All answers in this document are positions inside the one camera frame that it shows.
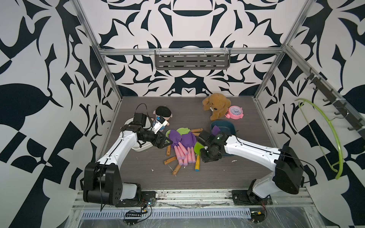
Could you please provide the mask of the green shovel yellow handle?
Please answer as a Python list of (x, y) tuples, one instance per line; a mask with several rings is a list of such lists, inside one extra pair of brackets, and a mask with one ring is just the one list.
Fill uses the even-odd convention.
[(196, 154), (196, 162), (195, 162), (195, 171), (200, 171), (200, 160), (201, 160), (201, 149), (204, 149), (204, 146), (197, 142), (194, 146), (194, 152)]

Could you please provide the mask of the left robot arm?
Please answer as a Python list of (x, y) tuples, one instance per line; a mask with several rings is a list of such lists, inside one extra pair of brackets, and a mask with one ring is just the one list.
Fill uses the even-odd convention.
[(85, 167), (84, 202), (116, 206), (123, 200), (140, 200), (137, 195), (138, 185), (123, 183), (120, 174), (123, 161), (138, 141), (151, 142), (159, 149), (173, 144), (173, 141), (160, 131), (146, 130), (134, 124), (124, 125), (109, 151), (98, 161), (90, 162)]

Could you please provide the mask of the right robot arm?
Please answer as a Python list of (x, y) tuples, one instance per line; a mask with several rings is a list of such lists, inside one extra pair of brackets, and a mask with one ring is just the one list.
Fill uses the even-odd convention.
[(236, 155), (256, 162), (271, 172), (261, 179), (254, 179), (244, 191), (232, 191), (235, 205), (263, 205), (273, 193), (297, 195), (303, 183), (304, 166), (292, 148), (267, 147), (219, 132), (216, 135), (202, 131), (197, 141), (203, 145), (203, 162), (218, 161), (225, 154)]

